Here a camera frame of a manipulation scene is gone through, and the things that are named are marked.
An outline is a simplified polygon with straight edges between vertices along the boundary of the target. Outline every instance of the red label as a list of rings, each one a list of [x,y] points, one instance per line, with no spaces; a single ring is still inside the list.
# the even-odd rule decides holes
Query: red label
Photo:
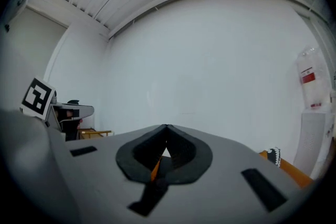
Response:
[[[306,75],[302,78],[302,83],[305,84],[305,83],[311,82],[313,80],[315,80],[315,74],[310,73],[309,75]]]
[[[315,107],[317,107],[317,106],[321,106],[321,103],[310,105],[311,108],[315,108]]]

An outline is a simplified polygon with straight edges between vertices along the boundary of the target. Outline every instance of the orange component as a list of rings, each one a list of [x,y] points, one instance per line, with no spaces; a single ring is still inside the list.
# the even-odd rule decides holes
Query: orange component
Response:
[[[267,159],[267,152],[263,151],[259,153],[260,156]],[[313,180],[301,172],[299,169],[297,169],[295,166],[291,165],[289,162],[285,161],[284,159],[281,159],[280,161],[280,169],[284,170],[294,181],[300,186],[300,188],[307,187],[310,185]]]
[[[161,158],[160,160],[157,162],[154,170],[152,171],[152,175],[151,175],[151,178],[152,178],[152,182],[155,180],[156,178],[156,175],[157,175],[157,171],[159,170],[159,166],[160,166],[160,161],[161,161]]]

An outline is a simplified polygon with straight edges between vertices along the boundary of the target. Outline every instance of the white wall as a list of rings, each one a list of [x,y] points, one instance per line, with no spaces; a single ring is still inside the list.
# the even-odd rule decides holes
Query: white wall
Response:
[[[318,46],[281,0],[185,0],[135,23],[104,66],[100,126],[116,134],[177,124],[290,163],[304,108],[295,60]]]
[[[101,65],[107,41],[95,30],[73,23],[58,43],[48,64],[44,80],[56,88],[57,101],[91,105],[95,114],[85,118],[81,128],[98,128],[95,119],[101,87]]]
[[[301,16],[306,23],[316,41],[318,42],[327,63],[327,73],[330,77],[330,86],[334,87],[334,74],[336,72],[336,46],[335,40],[329,31],[329,27],[316,18],[306,18]]]
[[[28,8],[10,26],[7,35],[12,46],[31,64],[34,73],[42,78],[66,28]]]
[[[35,76],[43,77],[65,28],[25,9],[5,32],[0,30],[0,107],[18,110]]]

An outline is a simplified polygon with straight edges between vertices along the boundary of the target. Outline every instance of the orange object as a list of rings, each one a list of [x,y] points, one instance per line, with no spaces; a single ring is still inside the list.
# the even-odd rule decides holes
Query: orange object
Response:
[[[267,159],[266,151],[259,153],[259,155]],[[313,182],[313,180],[309,176],[301,172],[299,169],[297,169],[295,166],[291,165],[284,159],[281,159],[280,161],[280,169],[284,170],[288,175],[290,175],[290,177],[293,178],[294,181],[301,188],[307,187]]]
[[[80,139],[91,139],[91,138],[101,138],[107,137],[112,131],[100,131],[97,132],[94,129],[79,129],[79,138]]]
[[[155,178],[156,178],[157,171],[159,170],[159,166],[160,166],[160,161],[161,161],[161,158],[160,158],[160,160],[157,162],[157,164],[156,164],[154,170],[152,171],[152,174],[151,174],[151,180],[152,180],[152,182],[153,182],[153,181],[155,180]]]

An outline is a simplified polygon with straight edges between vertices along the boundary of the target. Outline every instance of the black rubber pad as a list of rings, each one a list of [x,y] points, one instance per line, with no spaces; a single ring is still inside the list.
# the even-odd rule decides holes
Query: black rubber pad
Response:
[[[94,152],[96,150],[97,149],[94,146],[88,146],[88,147],[79,148],[77,150],[72,150],[72,151],[70,151],[70,153],[72,154],[73,157],[77,157],[77,156],[80,156],[80,155],[84,155],[84,154]]]
[[[166,148],[174,168],[165,175],[168,185],[193,183],[212,163],[212,151],[204,141],[165,124],[121,146],[115,158],[129,180],[150,183]]]
[[[269,212],[287,201],[257,169],[247,169],[242,175]]]
[[[141,200],[132,203],[129,206],[129,209],[146,217],[159,203],[167,191],[168,184],[164,179],[155,180],[154,182],[146,185]]]
[[[170,157],[162,156],[156,178],[165,178],[166,174],[172,170],[174,170],[172,159]]]

